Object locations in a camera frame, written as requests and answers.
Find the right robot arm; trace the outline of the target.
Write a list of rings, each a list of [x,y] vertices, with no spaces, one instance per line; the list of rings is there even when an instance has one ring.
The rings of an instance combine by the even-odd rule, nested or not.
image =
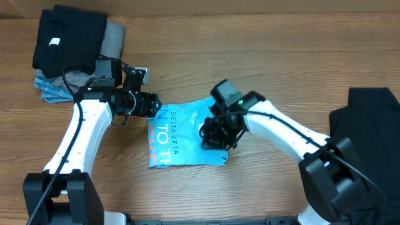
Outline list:
[[[199,132],[202,148],[236,148],[246,132],[262,137],[299,167],[308,205],[293,224],[349,223],[348,213],[370,191],[349,138],[333,139],[308,129],[258,92],[242,94],[227,79],[210,94],[215,103]]]

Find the light blue printed t-shirt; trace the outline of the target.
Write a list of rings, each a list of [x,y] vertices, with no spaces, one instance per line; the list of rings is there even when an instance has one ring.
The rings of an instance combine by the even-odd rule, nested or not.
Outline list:
[[[211,165],[224,166],[228,160],[225,150],[201,147],[199,130],[215,103],[212,97],[163,105],[155,118],[147,120],[149,167]]]

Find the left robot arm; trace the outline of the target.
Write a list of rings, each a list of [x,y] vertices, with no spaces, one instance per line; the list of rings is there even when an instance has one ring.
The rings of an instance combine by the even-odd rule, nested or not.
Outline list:
[[[115,116],[154,118],[162,103],[142,92],[145,67],[101,56],[94,77],[73,93],[69,127],[55,155],[22,185],[28,224],[132,224],[130,214],[104,209],[91,179],[101,140]]]

